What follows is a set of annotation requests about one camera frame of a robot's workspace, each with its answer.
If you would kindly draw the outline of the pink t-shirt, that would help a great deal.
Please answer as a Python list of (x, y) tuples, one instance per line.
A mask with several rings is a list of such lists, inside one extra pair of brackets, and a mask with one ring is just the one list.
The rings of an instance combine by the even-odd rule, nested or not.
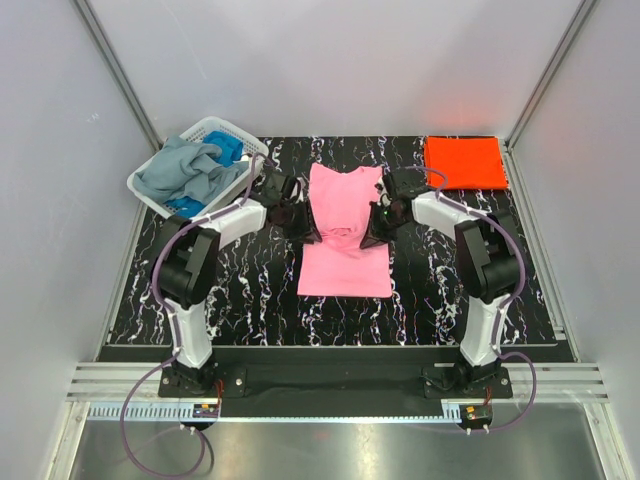
[(321, 240), (303, 247), (298, 295), (392, 296), (389, 247), (360, 247), (381, 177), (379, 167), (340, 173), (319, 163), (311, 166), (309, 199)]

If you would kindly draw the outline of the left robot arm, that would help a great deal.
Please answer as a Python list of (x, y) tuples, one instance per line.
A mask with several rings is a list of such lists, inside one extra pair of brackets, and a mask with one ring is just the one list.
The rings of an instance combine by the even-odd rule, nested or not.
[(205, 303), (216, 282), (219, 250), (267, 226), (291, 242), (322, 241), (301, 178), (269, 172), (256, 189), (216, 212), (193, 219), (174, 215), (164, 224), (151, 268), (152, 293), (167, 310), (172, 362), (184, 368), (180, 381), (193, 395), (208, 394), (216, 382), (216, 372), (205, 365), (213, 355)]

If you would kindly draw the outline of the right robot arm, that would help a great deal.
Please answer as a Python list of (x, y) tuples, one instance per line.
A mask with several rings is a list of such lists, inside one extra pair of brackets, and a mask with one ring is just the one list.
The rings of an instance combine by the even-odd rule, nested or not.
[(393, 242), (406, 224), (427, 226), (455, 243), (456, 271), (467, 292), (466, 331), (460, 343), (465, 365), (454, 371), (454, 384), (476, 396), (490, 383), (485, 368), (500, 359), (500, 338), (508, 308), (524, 289), (527, 267), (517, 229), (509, 213), (485, 212), (447, 197), (421, 177), (427, 167), (384, 174), (379, 199), (370, 203), (362, 250)]

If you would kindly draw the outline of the white plastic basket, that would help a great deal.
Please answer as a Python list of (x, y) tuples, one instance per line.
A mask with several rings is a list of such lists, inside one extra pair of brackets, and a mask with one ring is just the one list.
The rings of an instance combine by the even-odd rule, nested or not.
[(129, 190), (164, 218), (215, 211), (256, 180), (266, 144), (218, 117), (206, 117), (180, 135), (127, 179)]

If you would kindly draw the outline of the blue t-shirt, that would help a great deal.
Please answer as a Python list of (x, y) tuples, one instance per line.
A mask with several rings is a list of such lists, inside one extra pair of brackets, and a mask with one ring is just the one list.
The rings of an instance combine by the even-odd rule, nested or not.
[(237, 138), (216, 130), (205, 135), (202, 143), (220, 150), (218, 156), (207, 153), (216, 166), (205, 177), (197, 176), (182, 188), (181, 193), (173, 194), (164, 203), (185, 217), (193, 217), (203, 210), (247, 169), (246, 164), (240, 163), (244, 145)]

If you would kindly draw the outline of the folded orange t-shirt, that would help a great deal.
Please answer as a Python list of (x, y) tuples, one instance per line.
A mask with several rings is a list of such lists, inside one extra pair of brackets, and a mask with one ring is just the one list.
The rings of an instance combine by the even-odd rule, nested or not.
[(506, 190), (500, 143), (496, 137), (426, 138), (425, 166), (444, 174), (427, 174), (427, 182), (445, 190)]

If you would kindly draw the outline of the grey t-shirt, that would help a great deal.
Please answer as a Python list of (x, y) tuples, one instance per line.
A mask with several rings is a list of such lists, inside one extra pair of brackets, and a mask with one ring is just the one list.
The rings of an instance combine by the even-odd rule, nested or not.
[[(190, 181), (195, 181), (197, 176), (205, 177), (216, 166), (207, 153), (218, 156), (220, 150), (216, 146), (171, 136), (151, 163), (133, 174), (133, 187), (156, 203), (164, 204), (173, 194), (181, 193)], [(249, 169), (247, 162), (240, 163), (247, 165), (246, 171)]]

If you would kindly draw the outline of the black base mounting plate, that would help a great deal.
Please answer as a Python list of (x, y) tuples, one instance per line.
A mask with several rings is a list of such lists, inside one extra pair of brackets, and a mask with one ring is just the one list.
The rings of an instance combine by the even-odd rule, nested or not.
[(199, 371), (167, 368), (159, 394), (180, 399), (221, 396), (223, 404), (334, 405), (396, 413), (443, 400), (510, 399), (513, 389), (504, 366), (473, 372), (451, 346), (216, 346)]

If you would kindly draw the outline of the left aluminium frame post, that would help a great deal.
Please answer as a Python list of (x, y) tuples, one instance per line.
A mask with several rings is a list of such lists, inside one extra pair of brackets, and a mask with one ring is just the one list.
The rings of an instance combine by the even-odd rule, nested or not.
[(162, 146), (161, 138), (135, 92), (92, 3), (87, 0), (71, 0), (70, 3), (96, 46), (145, 140), (153, 151), (158, 151)]

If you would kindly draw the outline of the aluminium frame post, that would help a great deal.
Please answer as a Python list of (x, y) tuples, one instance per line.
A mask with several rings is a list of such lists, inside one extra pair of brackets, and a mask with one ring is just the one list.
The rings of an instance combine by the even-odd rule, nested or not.
[(509, 152), (514, 150), (518, 141), (524, 134), (525, 129), (534, 117), (539, 105), (551, 87), (553, 80), (557, 76), (565, 60), (568, 58), (582, 30), (589, 22), (590, 17), (598, 5), (598, 0), (581, 0), (578, 3), (522, 111), (517, 117), (514, 126), (504, 139), (504, 146)]
[(158, 151), (162, 146), (161, 138), (135, 92), (92, 3), (87, 0), (71, 0), (70, 3), (96, 46), (145, 140), (153, 151)]

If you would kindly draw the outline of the right aluminium frame post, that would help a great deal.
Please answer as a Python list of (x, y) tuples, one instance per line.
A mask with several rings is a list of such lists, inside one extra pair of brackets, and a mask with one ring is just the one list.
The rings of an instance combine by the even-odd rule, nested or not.
[(598, 5), (598, 0), (581, 0), (578, 3), (522, 111), (517, 117), (514, 126), (504, 139), (504, 146), (509, 152), (514, 150), (518, 141), (524, 134), (525, 129), (534, 117), (539, 105), (551, 87), (553, 80), (557, 76), (565, 60), (568, 58), (582, 30), (589, 22), (590, 17)]

